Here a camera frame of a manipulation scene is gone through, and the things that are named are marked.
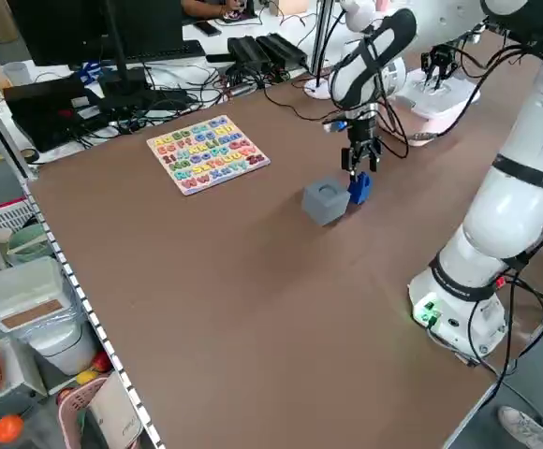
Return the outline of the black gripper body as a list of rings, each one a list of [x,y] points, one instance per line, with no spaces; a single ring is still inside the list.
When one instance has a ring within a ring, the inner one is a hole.
[[[430,51],[433,64],[454,64],[456,62],[457,50],[449,44],[434,46]]]
[[[344,148],[344,157],[380,157],[381,143],[376,136],[375,119],[346,119],[349,146]]]

